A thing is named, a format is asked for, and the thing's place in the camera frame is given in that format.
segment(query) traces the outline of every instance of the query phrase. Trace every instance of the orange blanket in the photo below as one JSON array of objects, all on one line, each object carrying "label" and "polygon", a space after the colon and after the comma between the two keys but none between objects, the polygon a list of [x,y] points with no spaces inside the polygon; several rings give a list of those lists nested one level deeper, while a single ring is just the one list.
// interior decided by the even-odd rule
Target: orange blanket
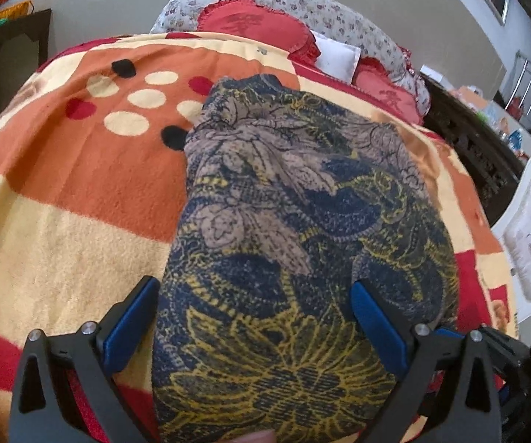
[{"label": "orange blanket", "polygon": [[[0,116],[1,441],[27,333],[72,332],[100,319],[142,275],[163,274],[186,199],[182,138],[225,75],[273,73],[289,88],[394,124],[456,252],[459,328],[485,322],[515,336],[508,265],[454,151],[383,102],[287,56],[219,34],[93,42],[40,68]],[[157,434],[151,342],[148,335],[116,379]]]}]

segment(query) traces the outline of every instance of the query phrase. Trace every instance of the blanket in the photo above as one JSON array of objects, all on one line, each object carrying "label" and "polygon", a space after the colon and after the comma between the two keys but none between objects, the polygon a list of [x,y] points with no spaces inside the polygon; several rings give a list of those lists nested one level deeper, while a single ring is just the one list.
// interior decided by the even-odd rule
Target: blanket
[{"label": "blanket", "polygon": [[153,351],[163,440],[361,430],[394,380],[358,330],[351,282],[432,327],[458,306],[452,245],[402,138],[260,75],[213,87],[185,153]]},{"label": "blanket", "polygon": [[[458,328],[484,322],[516,334],[504,254],[468,173],[435,134],[387,102],[243,38],[90,42],[40,68],[0,115],[0,441],[28,332],[73,332],[99,320],[142,275],[161,277],[186,202],[185,135],[216,81],[259,73],[398,132],[452,243]],[[149,332],[115,380],[158,438],[151,349]],[[104,441],[87,406],[80,408]]]}]

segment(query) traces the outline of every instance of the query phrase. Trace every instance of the metal bolt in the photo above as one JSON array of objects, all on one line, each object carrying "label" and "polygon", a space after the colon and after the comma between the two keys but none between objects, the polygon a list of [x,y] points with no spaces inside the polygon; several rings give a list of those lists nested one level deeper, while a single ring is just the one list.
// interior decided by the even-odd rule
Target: metal bolt
[{"label": "metal bolt", "polygon": [[420,337],[426,337],[431,332],[429,326],[427,326],[425,323],[418,323],[415,325],[415,333],[417,333]]},{"label": "metal bolt", "polygon": [[470,332],[470,339],[478,343],[483,340],[483,334],[479,330],[473,330]]},{"label": "metal bolt", "polygon": [[31,330],[30,334],[28,334],[27,336],[27,339],[30,341],[36,341],[41,336],[42,336],[42,330]]},{"label": "metal bolt", "polygon": [[83,335],[90,335],[95,331],[95,328],[97,328],[95,321],[86,321],[81,325],[81,333]]}]

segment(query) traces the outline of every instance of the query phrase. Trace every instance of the white pillow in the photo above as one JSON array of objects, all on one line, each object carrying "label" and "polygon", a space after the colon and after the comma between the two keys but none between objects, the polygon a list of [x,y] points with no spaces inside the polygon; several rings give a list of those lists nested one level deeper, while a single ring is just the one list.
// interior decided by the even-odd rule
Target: white pillow
[{"label": "white pillow", "polygon": [[314,66],[327,75],[351,84],[362,49],[336,42],[317,32],[313,32],[313,35],[321,51]]}]

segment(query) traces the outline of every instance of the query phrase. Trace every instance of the cream dot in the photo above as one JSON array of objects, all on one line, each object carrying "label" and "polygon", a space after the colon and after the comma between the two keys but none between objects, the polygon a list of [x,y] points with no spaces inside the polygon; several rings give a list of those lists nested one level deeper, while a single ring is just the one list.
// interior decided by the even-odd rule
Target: cream dot
[{"label": "cream dot", "polygon": [[108,76],[93,75],[87,80],[87,91],[95,98],[111,97],[119,90],[118,85]]},{"label": "cream dot", "polygon": [[137,136],[148,130],[148,120],[131,111],[114,111],[104,118],[105,127],[122,136]]},{"label": "cream dot", "polygon": [[165,103],[165,95],[162,91],[145,88],[128,95],[128,101],[139,108],[159,108]]},{"label": "cream dot", "polygon": [[169,85],[175,83],[178,78],[179,75],[174,71],[156,71],[146,75],[144,81],[149,85]]},{"label": "cream dot", "polygon": [[177,111],[181,116],[191,120],[201,112],[201,103],[196,100],[185,100],[177,105]]}]

